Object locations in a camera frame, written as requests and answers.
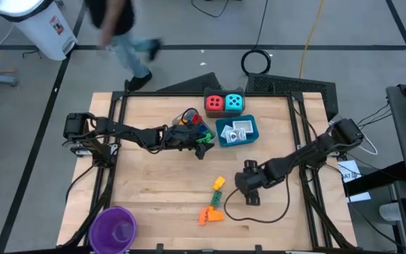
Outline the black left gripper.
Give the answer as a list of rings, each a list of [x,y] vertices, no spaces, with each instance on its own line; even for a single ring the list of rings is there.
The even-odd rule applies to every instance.
[[[199,137],[198,125],[189,123],[186,125],[173,125],[168,128],[163,137],[164,150],[195,149],[195,156],[204,159],[205,153],[210,150],[213,143],[197,143]]]

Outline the dark green brick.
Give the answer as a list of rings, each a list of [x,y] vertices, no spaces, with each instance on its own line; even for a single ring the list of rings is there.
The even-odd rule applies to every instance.
[[[212,207],[219,207],[221,204],[221,199],[222,199],[223,193],[219,190],[215,190],[214,194],[212,196],[210,205]]]

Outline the white paper sheet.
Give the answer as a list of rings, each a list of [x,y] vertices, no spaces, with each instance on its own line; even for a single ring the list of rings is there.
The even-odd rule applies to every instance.
[[[348,183],[350,181],[359,179],[362,175],[359,172],[359,168],[355,161],[348,160],[348,161],[341,161],[338,162],[338,168],[340,169],[343,175],[343,183]],[[370,200],[371,196],[369,192],[360,193],[356,195],[349,195],[347,198],[348,202],[362,202],[365,200]]]

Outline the teal plastic bin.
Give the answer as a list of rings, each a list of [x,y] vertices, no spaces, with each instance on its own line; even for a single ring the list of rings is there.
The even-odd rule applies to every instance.
[[[246,140],[234,142],[234,143],[228,143],[225,138],[222,138],[222,132],[225,126],[230,126],[233,127],[233,122],[234,121],[250,121],[252,123],[252,132],[246,134]],[[226,119],[218,119],[215,121],[216,125],[216,132],[219,137],[219,144],[221,147],[232,147],[236,145],[246,145],[249,143],[255,142],[259,138],[259,129],[257,128],[257,123],[253,117],[253,115],[248,114],[248,115],[243,115],[243,116],[236,116],[236,117],[231,117],[231,118],[226,118]]]

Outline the white paper roll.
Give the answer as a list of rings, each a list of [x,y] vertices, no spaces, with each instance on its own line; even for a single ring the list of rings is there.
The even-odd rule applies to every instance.
[[[397,202],[383,204],[379,208],[380,216],[389,222],[397,222],[402,220],[400,206]]]

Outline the black flat panel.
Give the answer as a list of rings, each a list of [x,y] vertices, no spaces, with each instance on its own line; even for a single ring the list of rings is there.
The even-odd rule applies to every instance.
[[[161,88],[158,92],[201,92],[207,87],[213,90],[221,90],[222,86],[214,72],[207,73],[196,78],[185,80],[181,83]]]

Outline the smoky translucent plastic bin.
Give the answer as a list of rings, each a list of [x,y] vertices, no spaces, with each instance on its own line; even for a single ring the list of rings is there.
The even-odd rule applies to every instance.
[[[238,94],[238,95],[241,95],[243,97],[243,110],[242,111],[226,111],[225,110],[225,96],[229,95],[229,94]],[[243,111],[245,110],[245,91],[241,87],[236,88],[234,90],[213,90],[213,89],[207,87],[204,90],[204,109],[205,109],[205,99],[209,95],[222,96],[224,98],[224,110],[223,111],[207,111],[207,110],[205,110],[206,116],[208,118],[221,119],[221,118],[230,118],[230,117],[240,116],[243,113]]]

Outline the teal foam die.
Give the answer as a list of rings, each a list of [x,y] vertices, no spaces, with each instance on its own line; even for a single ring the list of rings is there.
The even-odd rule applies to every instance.
[[[242,111],[243,110],[243,97],[238,94],[229,94],[225,96],[225,110],[226,111]]]

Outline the orange sloped toy block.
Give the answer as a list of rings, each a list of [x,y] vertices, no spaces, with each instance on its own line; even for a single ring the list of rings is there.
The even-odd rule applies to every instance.
[[[207,210],[208,222],[219,222],[224,220],[224,214],[218,211],[214,206],[209,206]]]

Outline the white pedal trash can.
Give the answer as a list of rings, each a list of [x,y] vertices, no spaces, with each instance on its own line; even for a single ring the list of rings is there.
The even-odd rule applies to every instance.
[[[64,60],[78,43],[55,0],[0,0],[0,16],[51,60]]]

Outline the person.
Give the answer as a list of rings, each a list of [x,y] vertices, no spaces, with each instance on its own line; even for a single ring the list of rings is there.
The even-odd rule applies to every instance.
[[[125,81],[130,92],[143,88],[152,72],[140,60],[139,52],[153,61],[161,49],[159,38],[142,39],[133,34],[135,12],[131,0],[83,0],[90,20],[99,29],[99,47],[111,50],[121,65],[132,71],[133,78]]]

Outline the red foam die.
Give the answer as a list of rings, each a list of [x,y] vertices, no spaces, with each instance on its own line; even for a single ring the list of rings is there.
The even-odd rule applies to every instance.
[[[219,95],[209,95],[205,99],[205,109],[207,111],[223,111],[224,98]]]

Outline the purple plastic bucket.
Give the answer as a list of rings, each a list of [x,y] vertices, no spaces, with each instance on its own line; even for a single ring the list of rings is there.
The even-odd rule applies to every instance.
[[[137,222],[124,207],[110,207],[93,221],[89,239],[96,254],[124,254],[133,244]]]

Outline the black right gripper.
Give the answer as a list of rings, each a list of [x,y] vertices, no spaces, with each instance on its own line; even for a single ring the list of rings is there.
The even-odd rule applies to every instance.
[[[259,192],[256,189],[269,184],[264,170],[257,167],[258,164],[256,160],[246,159],[244,161],[244,170],[250,171],[235,174],[235,186],[245,196],[246,205],[250,206],[261,205]]]

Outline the black cart base beam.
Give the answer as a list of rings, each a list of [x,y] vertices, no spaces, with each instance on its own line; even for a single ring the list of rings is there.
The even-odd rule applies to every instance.
[[[406,166],[404,162],[392,164],[358,179],[344,183],[345,196],[354,196],[375,188],[388,186],[396,181],[406,181]]]

